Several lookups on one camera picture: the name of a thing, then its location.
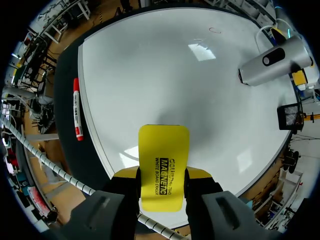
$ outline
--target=red object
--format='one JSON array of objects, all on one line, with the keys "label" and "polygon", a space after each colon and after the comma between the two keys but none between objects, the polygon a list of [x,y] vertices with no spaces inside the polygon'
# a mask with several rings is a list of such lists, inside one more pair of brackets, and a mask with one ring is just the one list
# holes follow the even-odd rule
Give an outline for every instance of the red object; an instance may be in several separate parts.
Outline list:
[{"label": "red object", "polygon": [[[80,94],[79,78],[77,77],[73,80],[73,108],[75,109],[74,111],[76,111],[76,113],[73,112],[73,114],[75,114],[74,116],[75,134],[80,135],[80,134],[83,134],[81,120],[80,120],[80,108],[79,108],[80,99],[77,100],[75,96],[75,92],[78,92],[78,94]],[[78,139],[78,141],[84,140],[83,135],[77,136],[76,138]]]},{"label": "red object", "polygon": [[75,78],[73,80],[73,92],[78,91],[80,92],[80,88],[79,88],[79,78]]}]

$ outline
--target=shelf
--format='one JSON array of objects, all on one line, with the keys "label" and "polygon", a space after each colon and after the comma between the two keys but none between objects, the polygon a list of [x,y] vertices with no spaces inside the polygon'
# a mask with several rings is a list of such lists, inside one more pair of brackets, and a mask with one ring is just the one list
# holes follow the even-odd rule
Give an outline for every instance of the shelf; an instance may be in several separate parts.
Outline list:
[{"label": "shelf", "polygon": [[259,10],[259,12],[263,15],[266,15],[273,23],[276,23],[276,19],[267,11],[266,7],[263,6],[260,2],[256,0],[246,0],[249,4]]}]

